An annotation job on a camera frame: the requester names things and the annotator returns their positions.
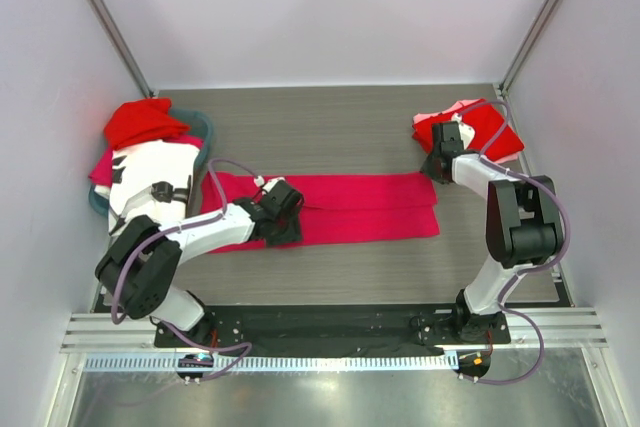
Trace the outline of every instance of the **white wall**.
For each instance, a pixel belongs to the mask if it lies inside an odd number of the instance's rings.
[[[86,0],[0,0],[0,416],[41,425],[69,314],[86,309],[106,226],[86,179],[136,98]]]
[[[543,0],[106,0],[150,85],[501,80]]]
[[[596,307],[634,402],[640,400],[640,364],[633,360],[640,345],[639,35],[640,0],[564,0],[511,92],[535,171],[554,178],[573,221],[571,292]]]

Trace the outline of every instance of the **metal floor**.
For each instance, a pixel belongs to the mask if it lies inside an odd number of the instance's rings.
[[[216,131],[213,155],[262,174],[417,171],[425,154],[411,139],[414,114],[442,111],[460,99],[495,98],[491,85],[160,95],[176,107],[209,115]],[[452,302],[487,256],[485,205],[462,187],[437,185],[436,191],[438,237],[202,255],[181,266],[175,281],[218,305]],[[551,274],[529,276],[510,300],[557,300]]]
[[[489,376],[516,377],[537,355],[535,349],[495,351]],[[450,371],[238,374],[154,395],[176,378],[85,373],[69,426],[606,425],[580,349],[548,350],[536,375],[509,387],[473,385]]]

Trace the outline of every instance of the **red cloth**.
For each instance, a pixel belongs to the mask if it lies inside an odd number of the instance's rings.
[[[251,176],[218,176],[229,200],[252,197],[258,190]],[[305,197],[300,213],[303,241],[290,247],[399,240],[440,233],[433,212],[436,193],[422,174],[288,175],[286,179]],[[213,181],[207,176],[202,182],[201,212],[220,207]],[[247,242],[212,253],[262,247],[264,241]]]
[[[150,140],[177,137],[190,127],[168,112],[171,99],[142,99],[122,104],[104,128],[104,135],[113,150]]]
[[[204,140],[199,137],[194,137],[193,135],[180,135],[175,138],[166,139],[166,141],[176,144],[191,144],[198,149],[202,149],[202,144],[204,144]],[[112,162],[113,149],[111,147],[107,147],[107,150],[104,151],[104,154],[102,154],[102,157],[100,157],[100,160],[89,174],[91,182],[95,185],[106,185],[107,187],[111,187],[113,180]]]
[[[431,133],[431,126],[433,124],[438,122],[449,122],[451,121],[451,116],[456,112],[467,109],[470,105],[482,102],[486,102],[486,100],[478,99],[466,106],[448,110],[446,113],[441,113],[413,124],[413,128],[415,130],[413,138],[420,142],[420,145],[422,145],[422,148],[427,154],[430,153],[433,149],[433,136]],[[462,121],[473,127],[475,130],[475,135],[471,144],[469,144],[469,148],[480,150],[498,131],[500,126],[504,123],[504,118],[492,105],[485,105],[484,107],[478,107],[477,109],[464,114]],[[498,137],[487,150],[487,157],[495,162],[503,157],[520,152],[523,149],[524,144],[520,138],[511,129],[511,127],[507,126],[502,134],[500,134],[500,137]]]

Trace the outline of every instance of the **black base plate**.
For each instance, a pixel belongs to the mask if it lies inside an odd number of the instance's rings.
[[[215,318],[219,347],[249,341],[252,356],[341,358],[440,355],[436,345],[461,343],[442,327],[450,315],[447,307],[452,306],[257,305],[208,310]],[[433,326],[440,338],[425,336],[425,326]],[[160,329],[156,347],[185,346],[164,329],[160,334]],[[494,344],[510,342],[508,329],[492,334]]]

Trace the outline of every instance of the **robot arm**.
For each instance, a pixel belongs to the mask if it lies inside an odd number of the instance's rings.
[[[157,225],[148,216],[131,220],[96,268],[96,277],[114,294],[124,264],[143,241],[168,231],[154,241],[129,271],[119,304],[132,319],[152,316],[173,324],[199,344],[210,344],[213,319],[190,292],[172,285],[179,265],[227,245],[264,240],[275,246],[302,240],[298,213],[304,202],[300,192],[284,178],[272,179],[262,197],[235,199],[222,209],[184,223]]]
[[[554,192],[545,176],[509,176],[466,150],[457,122],[433,125],[434,148],[421,171],[436,182],[468,187],[487,202],[485,237],[489,256],[475,280],[460,291],[447,330],[461,342],[484,343],[504,324],[501,306],[518,285],[520,271],[544,264],[564,242],[557,206],[538,184]]]

